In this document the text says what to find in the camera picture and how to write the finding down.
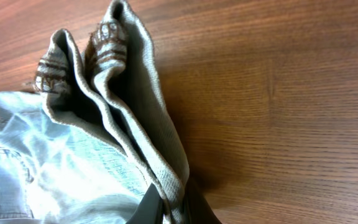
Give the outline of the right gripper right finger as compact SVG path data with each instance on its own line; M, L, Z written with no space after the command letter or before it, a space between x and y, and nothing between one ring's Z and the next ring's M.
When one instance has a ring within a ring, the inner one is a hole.
M204 198L194 179L186 184L183 199L185 224L222 224Z

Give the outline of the light blue denim shorts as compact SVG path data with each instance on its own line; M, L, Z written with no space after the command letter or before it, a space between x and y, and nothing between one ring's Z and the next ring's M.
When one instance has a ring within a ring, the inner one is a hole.
M183 223L189 165L149 33L113 1L80 52L56 31L33 93L0 92L0 223L125 223L148 188Z

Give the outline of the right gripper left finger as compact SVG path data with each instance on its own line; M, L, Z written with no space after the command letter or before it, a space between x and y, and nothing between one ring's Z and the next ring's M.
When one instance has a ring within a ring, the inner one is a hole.
M151 184L142 198L136 211L126 224L162 224L163 223L163 200L158 190Z

